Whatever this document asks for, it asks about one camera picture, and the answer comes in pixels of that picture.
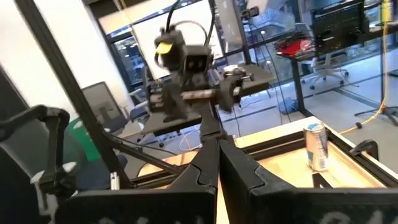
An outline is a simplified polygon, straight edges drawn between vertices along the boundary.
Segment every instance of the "aluminum can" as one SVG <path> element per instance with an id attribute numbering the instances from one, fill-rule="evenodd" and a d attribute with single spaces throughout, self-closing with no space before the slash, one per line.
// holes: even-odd
<path id="1" fill-rule="evenodd" d="M 303 129 L 308 166 L 314 171 L 328 169 L 328 136 L 323 123 L 312 123 Z"/>

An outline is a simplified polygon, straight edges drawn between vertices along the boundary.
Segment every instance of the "wooden tabletop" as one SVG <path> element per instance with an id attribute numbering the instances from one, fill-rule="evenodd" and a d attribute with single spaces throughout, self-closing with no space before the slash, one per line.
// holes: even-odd
<path id="1" fill-rule="evenodd" d="M 301 119 L 293 123 L 237 138 L 235 139 L 235 144 L 237 147 L 246 147 L 288 134 L 296 133 L 297 131 L 301 131 L 302 127 L 314 121 L 319 120 L 317 120 L 315 117 Z M 349 142 L 334 130 L 330 129 L 329 127 L 328 129 L 351 146 L 354 146 L 353 143 Z M 382 183 L 380 183 L 380 181 L 369 174 L 332 143 L 329 143 L 328 148 L 329 168 L 327 171 L 321 172 L 320 175 L 322 175 L 322 177 L 332 187 L 385 187 Z M 192 151 L 183 155 L 169 157 L 164 160 L 176 165 L 187 164 L 195 157 L 196 153 L 197 151 Z M 364 155 L 368 156 L 370 160 L 385 169 L 394 177 L 398 177 L 397 174 L 382 165 L 379 161 L 373 159 L 367 154 Z M 296 187 L 313 187 L 313 171 L 308 167 L 307 152 L 305 148 L 263 159 L 258 161 L 258 163 L 260 163 L 260 165 L 265 167 L 273 174 L 279 176 Z M 139 175 L 146 175 L 157 171 L 160 171 L 160 169 L 147 164 L 141 169 Z M 229 223 L 220 180 L 218 181 L 217 223 Z"/>

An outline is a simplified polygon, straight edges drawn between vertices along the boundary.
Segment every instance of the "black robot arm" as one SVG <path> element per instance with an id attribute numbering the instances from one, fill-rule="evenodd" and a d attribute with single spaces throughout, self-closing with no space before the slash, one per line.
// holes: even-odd
<path id="1" fill-rule="evenodd" d="M 0 121 L 0 142 L 9 139 L 21 126 L 39 120 L 49 131 L 47 166 L 40 178 L 40 189 L 45 194 L 67 198 L 75 192 L 73 180 L 67 176 L 63 165 L 63 137 L 69 124 L 69 113 L 44 105 L 32 107 L 6 121 Z"/>

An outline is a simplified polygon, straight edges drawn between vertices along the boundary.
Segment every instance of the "energy drink can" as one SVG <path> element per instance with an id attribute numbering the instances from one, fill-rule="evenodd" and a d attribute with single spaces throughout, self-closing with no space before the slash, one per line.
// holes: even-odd
<path id="1" fill-rule="evenodd" d="M 323 123 L 312 123 L 304 128 L 308 165 L 314 171 L 328 169 L 328 138 Z"/>

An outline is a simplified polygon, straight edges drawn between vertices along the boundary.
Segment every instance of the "red object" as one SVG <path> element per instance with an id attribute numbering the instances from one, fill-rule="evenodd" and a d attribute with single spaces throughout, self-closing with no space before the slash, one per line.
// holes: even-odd
<path id="1" fill-rule="evenodd" d="M 295 40 L 289 43 L 285 42 L 283 44 L 281 43 L 279 45 L 279 52 L 281 52 L 284 55 L 294 56 L 299 50 L 301 50 L 303 40 L 306 39 Z"/>

